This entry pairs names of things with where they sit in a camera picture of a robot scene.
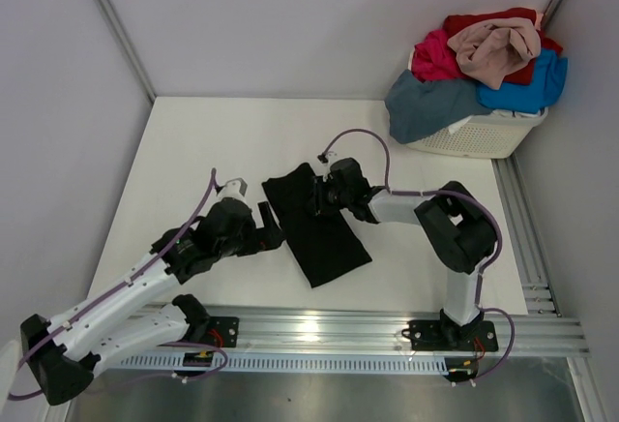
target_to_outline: pink towel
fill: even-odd
[[[519,71],[542,51],[527,18],[494,18],[474,23],[449,39],[463,74],[498,90],[505,75]]]
[[[420,81],[466,78],[457,66],[456,55],[447,47],[447,33],[443,29],[429,32],[415,45],[410,70]]]

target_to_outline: black cloth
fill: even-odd
[[[262,184],[292,254],[312,288],[371,262],[340,213],[313,216],[308,210],[315,174],[303,163],[288,175]]]

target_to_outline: white tabletop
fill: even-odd
[[[125,191],[109,232],[90,294],[107,288],[129,270],[169,228],[180,226],[199,202],[210,168],[218,181],[243,177],[247,200],[261,225],[260,185],[302,162],[323,173],[316,155],[339,132],[368,128],[388,137],[382,102],[157,98]],[[424,154],[388,139],[391,186],[402,190],[439,188],[458,180],[496,217],[504,250],[487,270],[482,303],[526,314],[503,206],[490,160]],[[382,148],[354,134],[334,147],[352,156],[370,184],[381,185]],[[213,203],[207,202],[203,214]],[[160,300],[192,293],[205,304],[382,312],[437,312],[445,297],[447,268],[418,226],[371,225],[344,211],[373,262],[327,285],[310,288],[287,245],[250,257],[230,257]]]

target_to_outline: white plastic basket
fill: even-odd
[[[497,114],[476,115],[453,135],[447,129],[408,143],[418,151],[467,158],[503,159],[510,156],[527,134],[548,115],[503,117]]]

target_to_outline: red wire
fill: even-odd
[[[479,338],[475,337],[475,340],[473,341],[473,343],[476,346],[479,346],[480,349],[482,350],[482,356],[478,358],[478,361],[481,360],[481,359],[484,359],[484,356],[486,356],[486,349],[484,348],[484,345],[482,344],[482,341]]]
[[[220,333],[215,330],[214,328],[212,328],[211,330],[209,330],[209,335],[215,337],[215,339],[218,341],[218,347],[223,347],[223,338],[221,337]]]

